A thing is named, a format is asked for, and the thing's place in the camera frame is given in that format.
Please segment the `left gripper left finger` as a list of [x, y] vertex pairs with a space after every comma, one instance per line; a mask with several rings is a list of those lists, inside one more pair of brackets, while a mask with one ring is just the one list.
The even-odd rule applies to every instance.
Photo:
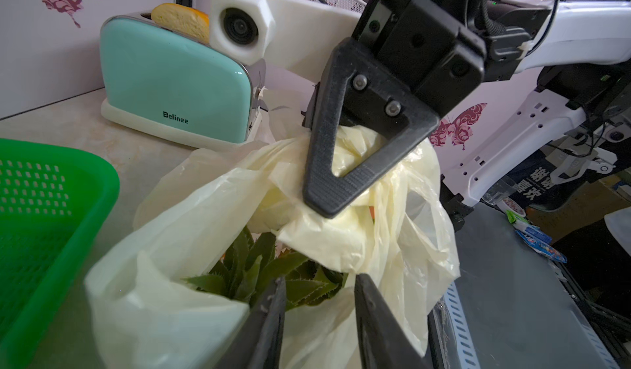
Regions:
[[286, 282], [281, 276], [271, 281], [259, 296], [215, 368], [279, 368], [286, 303]]

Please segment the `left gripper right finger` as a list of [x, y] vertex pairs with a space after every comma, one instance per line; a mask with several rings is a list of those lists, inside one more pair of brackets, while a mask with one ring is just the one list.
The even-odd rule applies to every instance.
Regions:
[[419, 368], [419, 354], [370, 275], [356, 277], [354, 299], [362, 368]]

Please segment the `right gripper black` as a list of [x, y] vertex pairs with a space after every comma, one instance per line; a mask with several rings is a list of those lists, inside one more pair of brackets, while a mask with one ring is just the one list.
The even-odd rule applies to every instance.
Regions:
[[482, 83], [486, 44], [467, 22], [479, 2], [368, 1], [355, 40], [334, 49], [320, 80], [303, 179], [306, 205], [335, 218]]

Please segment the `large pineapple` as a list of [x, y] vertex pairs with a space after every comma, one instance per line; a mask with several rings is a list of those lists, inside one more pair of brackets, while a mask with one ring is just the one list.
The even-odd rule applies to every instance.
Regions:
[[195, 290], [253, 306], [268, 284], [285, 279], [286, 309], [317, 306], [333, 298], [348, 275], [330, 270], [294, 249], [282, 248], [276, 236], [253, 237], [245, 227], [205, 275], [185, 278]]

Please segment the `yellow plastic bag orange print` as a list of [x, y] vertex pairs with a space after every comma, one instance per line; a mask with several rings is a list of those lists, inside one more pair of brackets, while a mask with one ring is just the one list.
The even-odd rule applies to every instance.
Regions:
[[310, 134], [230, 152], [200, 149], [164, 176], [133, 232], [85, 279], [108, 368], [216, 362], [248, 307], [184, 283], [211, 269], [238, 232], [279, 241], [354, 279], [368, 274], [419, 354], [427, 317], [459, 275], [455, 231], [440, 204], [440, 165], [424, 140], [333, 219], [302, 200]]

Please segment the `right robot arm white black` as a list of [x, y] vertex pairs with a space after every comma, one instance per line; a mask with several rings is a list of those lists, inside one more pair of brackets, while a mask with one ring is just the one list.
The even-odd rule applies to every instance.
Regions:
[[630, 106], [630, 0], [369, 0], [331, 53], [307, 112], [305, 203], [333, 218], [481, 83], [539, 68], [517, 112], [443, 174], [460, 223], [548, 142], [602, 131]]

